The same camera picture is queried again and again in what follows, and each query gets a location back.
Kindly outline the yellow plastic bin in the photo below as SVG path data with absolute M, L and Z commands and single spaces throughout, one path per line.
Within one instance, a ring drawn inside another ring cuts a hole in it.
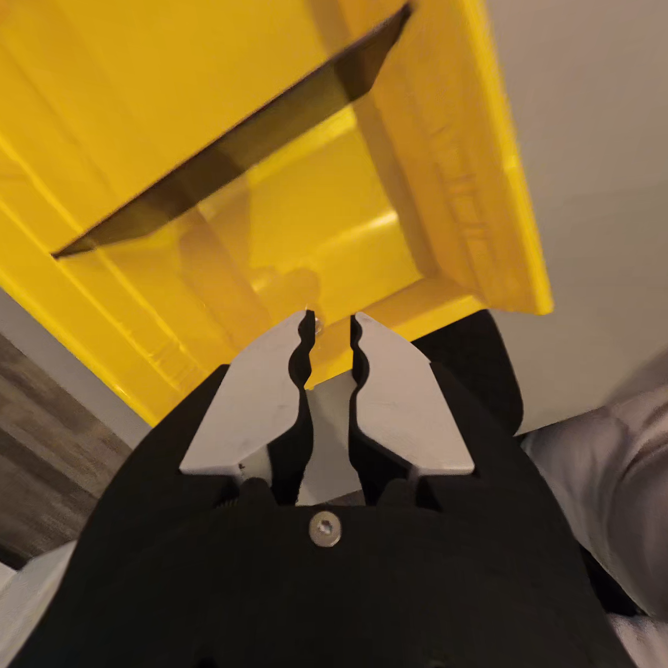
M 554 308 L 483 1 L 2 1 L 1 286 L 149 424 L 303 309 Z

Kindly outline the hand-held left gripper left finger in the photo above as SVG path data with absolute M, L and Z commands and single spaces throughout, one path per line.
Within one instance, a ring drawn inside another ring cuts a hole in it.
M 314 312 L 297 311 L 245 347 L 230 363 L 180 472 L 273 479 L 269 444 L 297 424 L 314 342 Z

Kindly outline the black quilted wrist rest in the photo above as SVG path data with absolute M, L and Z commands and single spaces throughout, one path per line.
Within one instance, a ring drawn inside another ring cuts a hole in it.
M 412 343 L 430 362 L 448 368 L 508 433 L 518 433 L 524 416 L 521 390 L 489 310 L 477 311 Z

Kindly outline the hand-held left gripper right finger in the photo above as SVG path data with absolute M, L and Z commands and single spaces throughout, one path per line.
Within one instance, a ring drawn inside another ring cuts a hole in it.
M 359 380 L 350 426 L 408 476 L 467 476 L 472 456 L 430 360 L 365 313 L 351 318 Z

